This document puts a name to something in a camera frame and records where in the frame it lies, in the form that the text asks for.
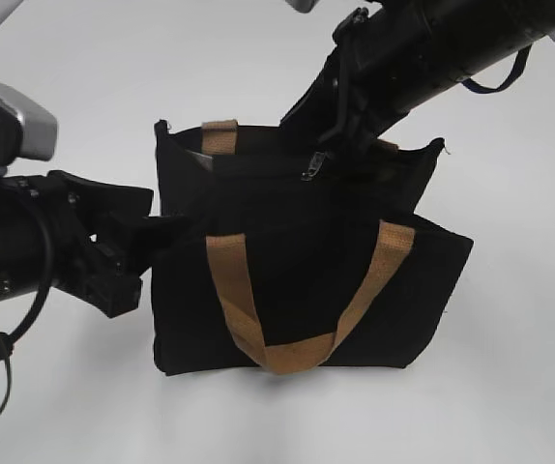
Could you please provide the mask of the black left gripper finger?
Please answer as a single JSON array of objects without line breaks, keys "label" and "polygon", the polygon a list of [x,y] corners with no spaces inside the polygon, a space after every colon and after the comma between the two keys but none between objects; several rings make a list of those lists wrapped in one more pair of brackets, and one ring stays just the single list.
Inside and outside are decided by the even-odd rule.
[{"label": "black left gripper finger", "polygon": [[152,266],[161,252],[191,228],[191,220],[185,216],[141,217],[134,219],[129,228],[129,266]]}]

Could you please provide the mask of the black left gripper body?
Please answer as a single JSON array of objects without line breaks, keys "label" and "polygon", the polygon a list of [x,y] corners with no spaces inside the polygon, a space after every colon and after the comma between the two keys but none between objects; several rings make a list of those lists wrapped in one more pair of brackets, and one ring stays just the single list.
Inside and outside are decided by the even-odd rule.
[{"label": "black left gripper body", "polygon": [[147,188],[90,181],[55,170],[1,182],[1,296],[57,289],[116,318],[138,308],[142,275],[129,266],[129,225],[149,217]]}]

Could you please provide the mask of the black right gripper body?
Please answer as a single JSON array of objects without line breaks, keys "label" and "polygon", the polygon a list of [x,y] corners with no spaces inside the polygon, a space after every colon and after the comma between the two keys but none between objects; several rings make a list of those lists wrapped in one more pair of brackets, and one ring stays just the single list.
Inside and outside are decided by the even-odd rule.
[{"label": "black right gripper body", "polygon": [[356,39],[367,26],[378,27],[395,20],[401,12],[381,9],[371,14],[367,9],[356,9],[338,24],[332,33],[335,48],[322,70],[279,122],[285,138],[331,155],[360,151],[356,135],[369,96],[357,82]]}]

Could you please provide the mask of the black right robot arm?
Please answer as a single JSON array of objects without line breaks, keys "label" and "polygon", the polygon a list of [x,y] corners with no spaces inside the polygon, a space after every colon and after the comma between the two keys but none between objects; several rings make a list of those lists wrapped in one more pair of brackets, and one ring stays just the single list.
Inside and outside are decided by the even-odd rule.
[{"label": "black right robot arm", "polygon": [[555,1],[384,1],[358,8],[333,33],[335,47],[281,119],[289,138],[362,154],[417,106],[555,31]]}]

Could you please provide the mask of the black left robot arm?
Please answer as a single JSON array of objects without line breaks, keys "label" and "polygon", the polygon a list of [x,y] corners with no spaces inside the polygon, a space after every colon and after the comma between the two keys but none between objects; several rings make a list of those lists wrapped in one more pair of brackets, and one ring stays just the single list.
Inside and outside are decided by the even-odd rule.
[{"label": "black left robot arm", "polygon": [[115,318],[139,306],[142,275],[189,225],[151,216],[148,188],[99,183],[53,170],[0,178],[0,302],[33,292],[33,306],[0,333],[11,354],[56,288]]}]

